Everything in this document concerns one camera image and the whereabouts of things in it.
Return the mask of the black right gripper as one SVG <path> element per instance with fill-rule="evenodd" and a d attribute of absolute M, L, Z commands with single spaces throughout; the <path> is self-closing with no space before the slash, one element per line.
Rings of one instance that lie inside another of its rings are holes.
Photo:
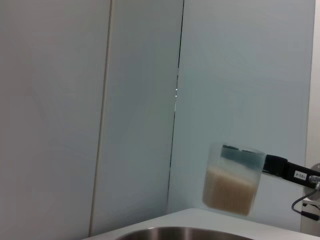
<path fill-rule="evenodd" d="M 240 149 L 231 145 L 222 145 L 221 157 L 256 171 L 263 169 L 263 173 L 277 177 L 281 177 L 284 171 L 285 180 L 308 188 L 316 187 L 316 183 L 309 180 L 310 176 L 320 176 L 316 170 L 288 162 L 286 158 L 276 155 L 267 154 L 263 166 L 262 152 Z"/>

